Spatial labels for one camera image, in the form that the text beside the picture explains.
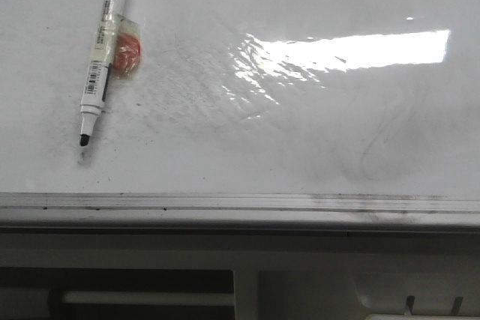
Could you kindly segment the white plastic robot base housing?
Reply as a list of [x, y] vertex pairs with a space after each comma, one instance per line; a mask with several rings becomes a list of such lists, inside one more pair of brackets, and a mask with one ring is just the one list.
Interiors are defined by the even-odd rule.
[[3, 319], [476, 319], [478, 235], [1, 236]]

